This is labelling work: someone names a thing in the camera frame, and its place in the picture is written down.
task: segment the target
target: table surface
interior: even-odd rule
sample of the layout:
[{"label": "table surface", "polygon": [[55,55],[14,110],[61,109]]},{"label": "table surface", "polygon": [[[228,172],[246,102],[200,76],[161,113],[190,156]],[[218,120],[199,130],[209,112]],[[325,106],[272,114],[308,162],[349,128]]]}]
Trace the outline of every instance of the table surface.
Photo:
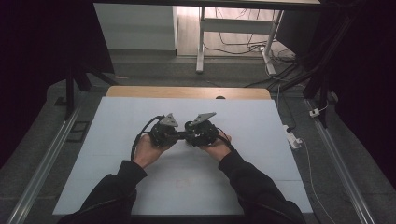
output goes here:
[{"label": "table surface", "polygon": [[270,100],[266,89],[247,88],[208,88],[208,87],[153,87],[153,86],[112,86],[107,97],[151,97],[151,98],[192,98]]},{"label": "table surface", "polygon": [[[219,94],[227,100],[214,100]],[[54,214],[75,212],[103,176],[117,172],[120,161],[130,156],[131,136],[136,136],[148,119],[172,112],[181,130],[184,122],[213,111],[218,114],[211,121],[234,136],[233,145],[241,156],[272,177],[285,197],[303,212],[312,212],[267,90],[117,86],[108,90],[98,107]],[[177,142],[148,168],[150,175],[137,187],[140,194],[133,214],[243,214],[228,179],[213,172],[217,165],[201,150]]]}]

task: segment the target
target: hand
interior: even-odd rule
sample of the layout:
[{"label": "hand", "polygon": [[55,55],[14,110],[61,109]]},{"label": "hand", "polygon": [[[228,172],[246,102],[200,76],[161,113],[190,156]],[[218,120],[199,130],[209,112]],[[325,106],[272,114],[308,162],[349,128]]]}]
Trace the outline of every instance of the hand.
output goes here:
[{"label": "hand", "polygon": [[158,160],[161,154],[163,154],[170,147],[171,146],[156,147],[154,144],[152,144],[149,135],[145,134],[140,138],[139,143],[137,143],[133,161],[144,169],[148,165]]},{"label": "hand", "polygon": [[[226,136],[224,133],[219,133],[219,135],[231,142],[230,135]],[[221,161],[228,153],[231,152],[231,150],[221,139],[216,139],[216,141],[209,146],[201,146],[199,148],[209,153],[209,155],[212,156],[216,161]]]}]

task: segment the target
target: person's left hand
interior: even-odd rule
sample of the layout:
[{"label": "person's left hand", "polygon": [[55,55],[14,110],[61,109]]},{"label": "person's left hand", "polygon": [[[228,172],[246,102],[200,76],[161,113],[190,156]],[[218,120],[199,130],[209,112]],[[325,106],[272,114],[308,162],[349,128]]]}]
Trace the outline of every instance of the person's left hand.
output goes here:
[{"label": "person's left hand", "polygon": [[171,146],[156,147],[152,144],[149,135],[145,134],[140,138],[139,143],[137,144],[133,161],[144,169],[158,160],[161,154],[170,147]]}]

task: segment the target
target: white table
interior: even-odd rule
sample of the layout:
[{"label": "white table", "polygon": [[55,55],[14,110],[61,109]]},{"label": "white table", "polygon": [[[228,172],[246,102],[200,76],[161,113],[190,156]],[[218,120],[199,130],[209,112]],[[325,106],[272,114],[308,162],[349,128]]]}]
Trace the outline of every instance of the white table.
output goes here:
[{"label": "white table", "polygon": [[[272,177],[304,213],[312,212],[274,101],[104,97],[53,213],[76,212],[93,187],[129,159],[134,137],[151,118],[173,113],[182,131],[184,122],[207,112],[218,113],[210,120],[233,137],[245,160]],[[132,213],[243,214],[217,165],[200,149],[177,142],[147,169]]]}]

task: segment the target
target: power outlet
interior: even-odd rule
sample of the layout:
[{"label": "power outlet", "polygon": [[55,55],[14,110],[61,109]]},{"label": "power outlet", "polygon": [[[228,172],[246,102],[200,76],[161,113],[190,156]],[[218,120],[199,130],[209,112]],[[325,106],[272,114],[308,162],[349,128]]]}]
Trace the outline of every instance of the power outlet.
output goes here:
[{"label": "power outlet", "polygon": [[290,146],[293,149],[297,149],[297,148],[301,147],[301,143],[302,143],[301,139],[296,138],[292,132],[288,133],[288,131],[287,131],[288,128],[289,128],[288,125],[283,125],[283,129],[285,130],[286,138],[288,138]]},{"label": "power outlet", "polygon": [[317,116],[319,116],[319,114],[320,114],[320,111],[318,109],[309,111],[309,116],[311,116],[311,118],[317,117]]}]

